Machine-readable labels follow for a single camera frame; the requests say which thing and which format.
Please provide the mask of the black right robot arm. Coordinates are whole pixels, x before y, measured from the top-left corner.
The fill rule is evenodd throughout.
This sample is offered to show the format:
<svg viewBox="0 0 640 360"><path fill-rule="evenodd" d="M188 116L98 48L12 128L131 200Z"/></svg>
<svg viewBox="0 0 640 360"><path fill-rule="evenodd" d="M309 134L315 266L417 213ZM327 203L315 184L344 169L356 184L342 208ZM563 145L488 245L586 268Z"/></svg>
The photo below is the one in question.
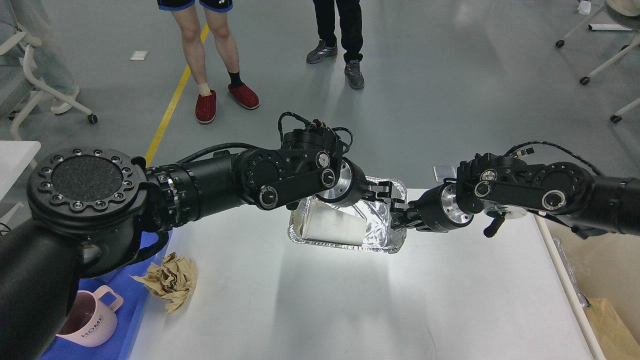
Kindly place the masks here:
<svg viewBox="0 0 640 360"><path fill-rule="evenodd" d="M460 162L455 178L408 203L391 205L391 228L446 233L485 213L491 238L514 208L570 228L581 239L607 233L638 236L638 178L607 177L590 162L528 164L512 146L504 155L477 153Z"/></svg>

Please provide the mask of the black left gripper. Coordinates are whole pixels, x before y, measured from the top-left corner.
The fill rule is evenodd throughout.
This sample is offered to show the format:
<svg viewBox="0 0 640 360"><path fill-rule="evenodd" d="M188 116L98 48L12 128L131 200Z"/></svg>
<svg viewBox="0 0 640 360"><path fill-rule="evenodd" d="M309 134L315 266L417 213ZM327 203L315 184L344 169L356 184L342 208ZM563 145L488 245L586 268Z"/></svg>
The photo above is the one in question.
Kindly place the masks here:
<svg viewBox="0 0 640 360"><path fill-rule="evenodd" d="M391 202L395 198L393 182L367 180L364 171L346 157L342 158L334 187L315 196L334 207L350 207L360 200Z"/></svg>

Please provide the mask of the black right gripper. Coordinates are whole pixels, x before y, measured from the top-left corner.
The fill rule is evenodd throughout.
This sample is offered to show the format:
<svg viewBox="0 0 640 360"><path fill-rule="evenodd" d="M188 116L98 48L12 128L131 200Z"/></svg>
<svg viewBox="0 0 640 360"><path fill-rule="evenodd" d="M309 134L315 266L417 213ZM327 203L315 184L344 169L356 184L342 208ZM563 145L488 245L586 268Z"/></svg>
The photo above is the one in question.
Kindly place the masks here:
<svg viewBox="0 0 640 360"><path fill-rule="evenodd" d="M409 203L400 198L390 200L390 227L393 230L410 228L447 233L468 226L473 218L473 214L467 214L458 205L453 183L432 188Z"/></svg>

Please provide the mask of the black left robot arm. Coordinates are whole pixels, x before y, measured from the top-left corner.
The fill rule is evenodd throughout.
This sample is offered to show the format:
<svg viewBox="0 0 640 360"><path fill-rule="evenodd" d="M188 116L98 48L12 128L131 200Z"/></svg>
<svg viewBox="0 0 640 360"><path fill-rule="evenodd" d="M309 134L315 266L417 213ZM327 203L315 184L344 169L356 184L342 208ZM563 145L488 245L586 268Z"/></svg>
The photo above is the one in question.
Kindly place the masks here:
<svg viewBox="0 0 640 360"><path fill-rule="evenodd" d="M278 149L223 143L156 167L94 146L49 155L26 187L30 219L1 237L1 358L36 360L80 280L149 259L186 223L241 205L293 209L310 196L336 207L391 202L390 184L345 157L340 128L293 117L304 128L281 133Z"/></svg>

